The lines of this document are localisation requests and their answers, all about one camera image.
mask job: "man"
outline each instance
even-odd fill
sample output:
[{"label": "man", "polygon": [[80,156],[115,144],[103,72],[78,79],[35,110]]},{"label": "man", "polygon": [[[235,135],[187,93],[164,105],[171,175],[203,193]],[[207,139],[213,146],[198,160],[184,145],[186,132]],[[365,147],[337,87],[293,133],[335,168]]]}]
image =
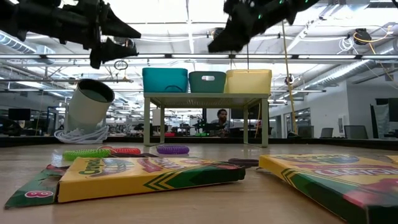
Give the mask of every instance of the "man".
[{"label": "man", "polygon": [[217,112],[217,117],[218,119],[212,121],[212,124],[219,124],[221,127],[224,127],[221,131],[220,134],[223,136],[225,133],[229,132],[229,121],[226,119],[227,117],[227,112],[225,109],[220,109]]}]

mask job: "green spiral hair tie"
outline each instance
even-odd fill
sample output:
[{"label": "green spiral hair tie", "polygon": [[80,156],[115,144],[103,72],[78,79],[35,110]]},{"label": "green spiral hair tie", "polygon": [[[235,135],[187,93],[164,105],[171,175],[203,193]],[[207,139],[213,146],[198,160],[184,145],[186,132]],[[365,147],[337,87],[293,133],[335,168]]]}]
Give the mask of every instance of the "green spiral hair tie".
[{"label": "green spiral hair tie", "polygon": [[74,161],[77,157],[82,158],[105,158],[111,154],[110,149],[82,149],[65,151],[62,156],[67,161]]}]

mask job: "shelf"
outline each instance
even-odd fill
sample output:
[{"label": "shelf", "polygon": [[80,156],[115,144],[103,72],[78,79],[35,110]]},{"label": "shelf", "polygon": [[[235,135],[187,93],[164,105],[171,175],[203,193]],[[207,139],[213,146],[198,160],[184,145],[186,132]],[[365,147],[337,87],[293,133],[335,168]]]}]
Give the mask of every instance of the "shelf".
[{"label": "shelf", "polygon": [[144,93],[144,98],[164,108],[248,108],[268,99],[268,94]]}]

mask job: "purple spiral hair tie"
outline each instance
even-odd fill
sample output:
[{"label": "purple spiral hair tie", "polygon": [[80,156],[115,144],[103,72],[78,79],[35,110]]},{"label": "purple spiral hair tie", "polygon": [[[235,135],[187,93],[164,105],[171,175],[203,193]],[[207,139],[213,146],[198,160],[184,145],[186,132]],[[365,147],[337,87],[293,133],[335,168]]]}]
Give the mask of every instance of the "purple spiral hair tie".
[{"label": "purple spiral hair tie", "polygon": [[187,154],[189,148],[187,146],[157,146],[159,154]]}]

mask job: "spiral hair tie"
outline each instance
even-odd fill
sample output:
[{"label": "spiral hair tie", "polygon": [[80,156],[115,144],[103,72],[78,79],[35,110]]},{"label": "spiral hair tie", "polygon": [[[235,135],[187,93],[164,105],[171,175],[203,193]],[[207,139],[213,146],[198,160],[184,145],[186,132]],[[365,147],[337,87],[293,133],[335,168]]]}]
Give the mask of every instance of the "spiral hair tie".
[{"label": "spiral hair tie", "polygon": [[187,154],[189,148],[187,146],[157,146],[159,154]]},{"label": "spiral hair tie", "polygon": [[130,155],[139,155],[141,154],[141,150],[135,147],[112,147],[112,146],[101,146],[98,149],[109,149],[111,154],[121,153],[121,154],[130,154]]},{"label": "spiral hair tie", "polygon": [[82,149],[65,151],[62,156],[67,161],[74,161],[77,157],[82,158],[105,158],[111,154],[110,149]]}]

